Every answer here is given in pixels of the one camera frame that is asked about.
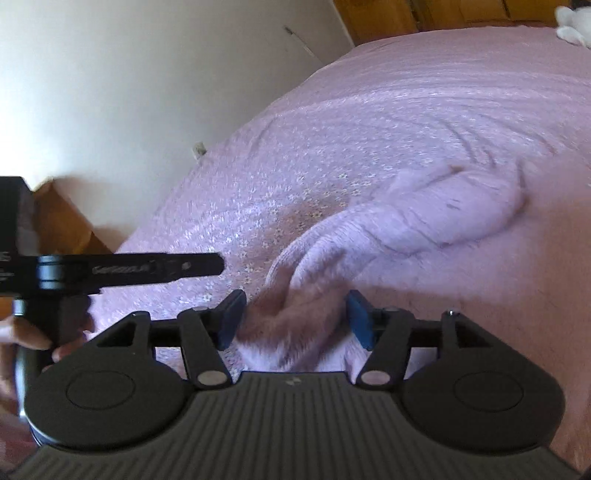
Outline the person's left hand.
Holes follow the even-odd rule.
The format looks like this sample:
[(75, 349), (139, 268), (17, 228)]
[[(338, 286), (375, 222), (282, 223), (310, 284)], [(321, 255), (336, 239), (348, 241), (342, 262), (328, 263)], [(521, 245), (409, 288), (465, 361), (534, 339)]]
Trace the person's left hand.
[(95, 331), (95, 322), (89, 313), (91, 303), (88, 296), (71, 297), (65, 300), (65, 309), (73, 317), (72, 322), (77, 327), (77, 336), (73, 341), (56, 348), (52, 348), (50, 340), (23, 317), (9, 316), (1, 321), (1, 406), (4, 410), (12, 414), (18, 413), (14, 375), (17, 348), (50, 350), (52, 360), (59, 362), (86, 343), (87, 333)]

